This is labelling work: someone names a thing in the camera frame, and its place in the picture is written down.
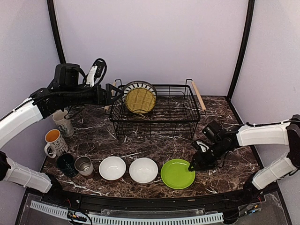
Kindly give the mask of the white brown-band cup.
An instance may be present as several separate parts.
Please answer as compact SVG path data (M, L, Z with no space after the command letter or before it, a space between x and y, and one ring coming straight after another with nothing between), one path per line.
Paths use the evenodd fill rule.
M81 156L75 160L75 169L86 179L91 179L95 175L94 166L88 156Z

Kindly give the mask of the dark green mug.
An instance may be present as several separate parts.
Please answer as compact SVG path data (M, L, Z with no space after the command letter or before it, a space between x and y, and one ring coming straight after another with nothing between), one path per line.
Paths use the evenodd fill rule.
M58 157L57 167L69 178L75 177L78 174L78 171L75 169L75 159L69 153L62 154Z

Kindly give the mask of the orange bowl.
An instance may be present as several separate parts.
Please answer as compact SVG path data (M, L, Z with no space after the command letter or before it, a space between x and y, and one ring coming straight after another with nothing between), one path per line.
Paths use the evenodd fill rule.
M120 157L107 157L100 163L98 170L105 180L118 180L126 171L126 163Z

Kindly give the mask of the floral white tall cup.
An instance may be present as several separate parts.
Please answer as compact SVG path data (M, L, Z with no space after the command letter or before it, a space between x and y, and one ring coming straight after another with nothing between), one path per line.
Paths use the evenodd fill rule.
M65 137L70 137L74 134L74 128L71 123L71 119L68 117L68 111L67 110L57 110L52 115L52 120L58 127L58 130L61 132L61 134Z

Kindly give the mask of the patterned white mug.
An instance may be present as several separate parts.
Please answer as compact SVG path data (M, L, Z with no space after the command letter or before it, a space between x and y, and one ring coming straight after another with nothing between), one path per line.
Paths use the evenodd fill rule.
M68 145L58 129L48 131L45 141L44 151L49 158L56 158L68 151Z

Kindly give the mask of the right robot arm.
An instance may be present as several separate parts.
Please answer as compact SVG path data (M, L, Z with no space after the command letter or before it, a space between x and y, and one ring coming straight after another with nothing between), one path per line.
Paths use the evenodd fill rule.
M280 144L289 147L289 152L273 161L269 166L250 176L240 191L239 199L250 203L259 190L300 169L300 116L269 123L237 125L223 128L217 121L209 123L202 132L212 142L208 146L198 139L192 143L196 149L189 165L189 171L207 171L215 168L216 162L228 152L250 145Z

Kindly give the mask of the yellow woven plate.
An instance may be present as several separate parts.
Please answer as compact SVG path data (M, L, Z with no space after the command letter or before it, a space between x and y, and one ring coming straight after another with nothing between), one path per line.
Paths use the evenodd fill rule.
M150 112L156 103L156 96L148 89L136 88L125 96L125 105L132 113L145 114Z

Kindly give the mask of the blue striped white plate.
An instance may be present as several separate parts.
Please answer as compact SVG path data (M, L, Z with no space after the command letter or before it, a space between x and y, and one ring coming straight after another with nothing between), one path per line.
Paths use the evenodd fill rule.
M124 87L123 87L123 96L122 96L122 99L124 100L126 95L133 89L136 89L136 88L144 88L144 89L147 89L149 90L153 95L154 95L154 98L157 97L157 90L156 88L146 82L146 81L132 81L132 82L129 82L128 84L126 84Z

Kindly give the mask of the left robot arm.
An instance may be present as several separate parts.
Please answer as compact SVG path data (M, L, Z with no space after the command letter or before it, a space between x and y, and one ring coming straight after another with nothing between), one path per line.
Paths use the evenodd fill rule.
M31 125L46 119L57 110L74 105L112 105L124 92L111 84L101 87L107 71L103 59L97 59L86 75L77 64L58 64L54 79L48 87L30 94L19 106L0 120L0 145L10 140ZM66 193L54 176L40 173L20 165L0 153L0 179L47 193L55 204L66 201Z

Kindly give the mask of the white ceramic bowl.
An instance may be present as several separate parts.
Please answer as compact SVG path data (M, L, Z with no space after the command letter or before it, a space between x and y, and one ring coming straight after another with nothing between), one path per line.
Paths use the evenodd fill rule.
M138 158L129 167L129 175L139 184L152 182L158 174L158 165L150 158Z

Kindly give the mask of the green plastic plate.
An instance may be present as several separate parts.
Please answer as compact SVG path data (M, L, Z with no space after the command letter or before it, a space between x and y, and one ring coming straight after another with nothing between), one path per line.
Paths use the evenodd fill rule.
M190 163L183 159L167 161L160 172L163 183L176 190L188 188L195 180L195 171L190 172L189 166Z

